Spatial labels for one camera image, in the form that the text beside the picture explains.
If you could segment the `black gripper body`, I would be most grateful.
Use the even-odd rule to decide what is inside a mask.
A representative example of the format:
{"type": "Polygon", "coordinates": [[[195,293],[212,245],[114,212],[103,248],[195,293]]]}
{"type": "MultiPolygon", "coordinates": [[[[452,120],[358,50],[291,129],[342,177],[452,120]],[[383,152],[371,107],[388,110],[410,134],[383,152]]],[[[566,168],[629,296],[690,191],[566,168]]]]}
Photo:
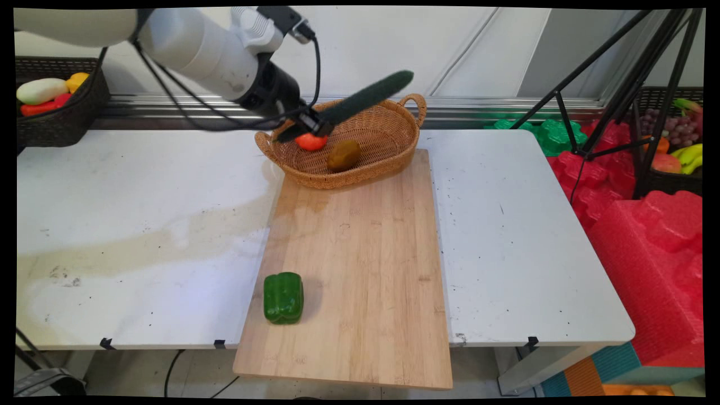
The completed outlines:
{"type": "Polygon", "coordinates": [[[270,59],[259,60],[254,82],[236,103],[262,118],[281,116],[308,106],[299,95],[296,80],[270,59]]]}

